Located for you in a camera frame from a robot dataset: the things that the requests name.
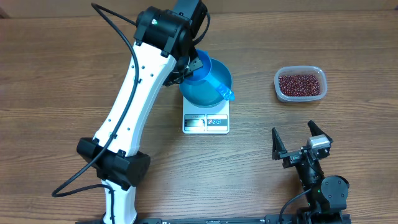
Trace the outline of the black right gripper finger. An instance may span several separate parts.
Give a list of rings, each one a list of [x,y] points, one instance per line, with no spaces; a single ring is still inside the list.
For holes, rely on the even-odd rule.
[[[287,150],[277,132],[276,128],[272,128],[272,159],[281,159],[281,154],[287,153]]]
[[[315,122],[313,120],[310,120],[307,123],[307,125],[310,129],[312,136],[325,135],[325,133],[315,124]]]

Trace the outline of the blue plastic measuring scoop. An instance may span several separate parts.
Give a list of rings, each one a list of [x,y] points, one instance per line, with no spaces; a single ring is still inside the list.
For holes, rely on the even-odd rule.
[[[190,81],[192,81],[189,82],[189,84],[194,84],[194,82],[200,80],[206,80],[210,85],[215,87],[216,91],[224,98],[224,100],[235,100],[235,95],[232,89],[229,89],[226,85],[222,84],[220,81],[210,75],[211,57],[208,55],[208,52],[197,50],[197,53],[200,60],[203,62],[203,67],[195,70],[193,75],[188,78]]]

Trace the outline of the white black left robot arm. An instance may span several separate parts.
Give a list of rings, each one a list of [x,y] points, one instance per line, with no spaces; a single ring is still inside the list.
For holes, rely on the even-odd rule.
[[[135,21],[130,67],[106,121],[77,153],[96,169],[106,211],[98,223],[134,223],[136,187],[150,157],[139,152],[147,117],[162,86],[180,84],[201,68],[195,46],[209,13],[202,1],[177,1],[171,10],[149,7]]]

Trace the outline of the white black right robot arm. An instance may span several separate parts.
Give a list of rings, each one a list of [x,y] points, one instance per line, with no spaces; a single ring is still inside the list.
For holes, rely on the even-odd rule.
[[[330,155],[333,139],[314,121],[308,122],[311,137],[297,151],[286,150],[276,128],[272,129],[272,158],[283,168],[295,167],[303,192],[281,208],[277,215],[266,215],[266,223],[350,224],[347,208],[349,182],[340,175],[325,176],[320,160]]]

